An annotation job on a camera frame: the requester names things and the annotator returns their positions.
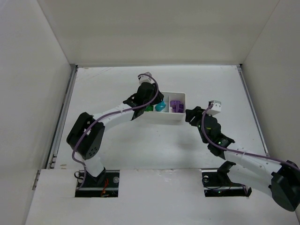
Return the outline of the small green lego brick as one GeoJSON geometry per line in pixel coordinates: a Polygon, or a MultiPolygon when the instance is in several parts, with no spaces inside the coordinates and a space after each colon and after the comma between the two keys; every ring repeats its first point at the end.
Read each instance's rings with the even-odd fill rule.
{"type": "Polygon", "coordinates": [[[146,112],[152,112],[152,111],[154,111],[154,107],[152,105],[149,105],[149,106],[146,107],[145,111],[146,112]]]}

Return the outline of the green teal lego stack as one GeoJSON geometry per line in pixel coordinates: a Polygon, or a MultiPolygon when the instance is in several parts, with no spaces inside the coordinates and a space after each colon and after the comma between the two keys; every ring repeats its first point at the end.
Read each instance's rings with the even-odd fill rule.
{"type": "Polygon", "coordinates": [[[166,112],[166,103],[162,101],[155,105],[154,109],[156,112],[166,112]]]}

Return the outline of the purple square lego brick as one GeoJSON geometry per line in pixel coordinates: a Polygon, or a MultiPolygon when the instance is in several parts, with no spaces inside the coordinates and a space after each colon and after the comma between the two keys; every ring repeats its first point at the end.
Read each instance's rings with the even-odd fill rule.
{"type": "Polygon", "coordinates": [[[181,102],[178,101],[178,100],[172,100],[172,101],[170,101],[170,106],[171,107],[179,107],[180,104],[181,104],[181,102]]]}

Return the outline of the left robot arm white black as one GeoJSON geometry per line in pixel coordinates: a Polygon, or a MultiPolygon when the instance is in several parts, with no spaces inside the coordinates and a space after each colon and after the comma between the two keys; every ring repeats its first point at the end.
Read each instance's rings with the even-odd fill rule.
{"type": "Polygon", "coordinates": [[[142,82],[136,93],[119,106],[100,113],[98,118],[87,112],[81,113],[67,136],[67,143],[73,150],[72,157],[78,153],[87,174],[98,178],[105,170],[98,154],[105,131],[137,119],[149,105],[161,103],[163,98],[156,82],[142,82]]]}

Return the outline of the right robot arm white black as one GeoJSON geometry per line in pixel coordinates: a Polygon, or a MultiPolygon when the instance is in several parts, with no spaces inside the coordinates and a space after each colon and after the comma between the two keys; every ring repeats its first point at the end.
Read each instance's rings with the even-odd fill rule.
{"type": "Polygon", "coordinates": [[[186,110],[185,121],[199,131],[208,150],[225,162],[217,169],[220,181],[238,183],[270,196],[281,208],[294,212],[300,204],[300,169],[292,161],[230,149],[235,141],[221,132],[213,116],[215,104],[206,109],[197,106],[186,110]]]}

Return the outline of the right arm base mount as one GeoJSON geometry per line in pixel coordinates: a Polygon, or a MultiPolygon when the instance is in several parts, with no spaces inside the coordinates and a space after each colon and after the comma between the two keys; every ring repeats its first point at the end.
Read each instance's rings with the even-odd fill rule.
{"type": "Polygon", "coordinates": [[[250,197],[252,188],[234,183],[228,177],[235,163],[225,161],[219,168],[202,170],[202,185],[205,197],[250,197]]]}

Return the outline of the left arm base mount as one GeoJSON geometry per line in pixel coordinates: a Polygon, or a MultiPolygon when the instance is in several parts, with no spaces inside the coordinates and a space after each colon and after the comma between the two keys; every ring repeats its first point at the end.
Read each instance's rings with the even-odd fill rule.
{"type": "Polygon", "coordinates": [[[84,171],[75,172],[74,176],[77,178],[77,198],[115,198],[119,195],[120,170],[106,170],[99,178],[87,174],[84,182],[84,171]]]}

